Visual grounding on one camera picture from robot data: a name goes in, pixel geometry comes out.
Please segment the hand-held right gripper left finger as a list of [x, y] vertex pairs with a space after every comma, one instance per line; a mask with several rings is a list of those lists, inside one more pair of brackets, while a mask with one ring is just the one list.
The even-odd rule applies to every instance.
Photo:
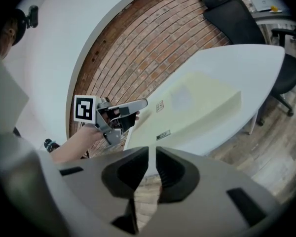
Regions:
[[148, 169], [148, 147], [136, 147], [59, 165], [75, 196], [95, 215], [138, 234], [134, 193]]

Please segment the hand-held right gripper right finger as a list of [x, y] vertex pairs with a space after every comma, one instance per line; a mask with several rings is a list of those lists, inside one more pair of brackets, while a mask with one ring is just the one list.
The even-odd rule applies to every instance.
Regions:
[[233, 166], [157, 147], [162, 192], [144, 235], [261, 235], [281, 206], [263, 186]]

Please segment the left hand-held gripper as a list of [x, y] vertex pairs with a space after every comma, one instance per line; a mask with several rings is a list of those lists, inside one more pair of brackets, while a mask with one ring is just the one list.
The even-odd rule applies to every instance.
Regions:
[[[102, 133], [109, 146], [116, 146], [121, 142], [121, 136], [136, 121], [136, 112], [148, 105], [147, 99], [138, 99], [135, 101], [113, 106], [107, 98], [101, 98], [94, 95], [75, 95], [74, 96], [74, 121], [84, 124], [91, 124]], [[118, 110], [121, 116], [121, 128], [113, 128], [103, 118], [102, 114], [109, 115], [109, 111]]]

